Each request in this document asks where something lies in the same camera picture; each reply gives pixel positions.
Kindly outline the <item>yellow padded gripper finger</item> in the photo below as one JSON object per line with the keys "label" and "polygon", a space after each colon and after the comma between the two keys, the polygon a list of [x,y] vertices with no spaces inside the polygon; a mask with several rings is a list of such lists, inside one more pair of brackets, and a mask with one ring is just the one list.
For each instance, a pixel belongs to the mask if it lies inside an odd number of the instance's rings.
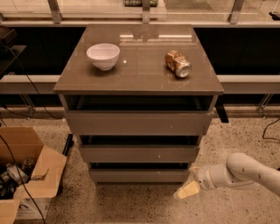
{"label": "yellow padded gripper finger", "polygon": [[200,185],[196,181],[181,186],[174,194],[176,200],[183,200],[200,192]]}

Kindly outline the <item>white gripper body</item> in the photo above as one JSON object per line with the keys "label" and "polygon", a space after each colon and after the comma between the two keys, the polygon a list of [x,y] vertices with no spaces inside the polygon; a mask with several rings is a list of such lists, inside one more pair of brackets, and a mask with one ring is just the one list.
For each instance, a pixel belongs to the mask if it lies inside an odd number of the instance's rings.
{"label": "white gripper body", "polygon": [[200,167],[195,172],[194,179],[203,190],[214,190],[218,187],[231,186],[234,183],[234,176],[225,164]]}

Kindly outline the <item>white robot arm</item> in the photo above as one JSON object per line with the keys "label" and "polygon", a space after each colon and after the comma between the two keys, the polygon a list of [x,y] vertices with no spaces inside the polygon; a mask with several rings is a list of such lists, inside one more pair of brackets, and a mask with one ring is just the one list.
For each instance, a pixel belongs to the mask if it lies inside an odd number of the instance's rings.
{"label": "white robot arm", "polygon": [[183,200],[201,190],[214,190],[218,187],[244,190],[264,186],[275,195],[280,195],[280,171],[244,153],[231,153],[225,163],[195,167],[192,172],[194,181],[185,182],[174,193],[175,199]]}

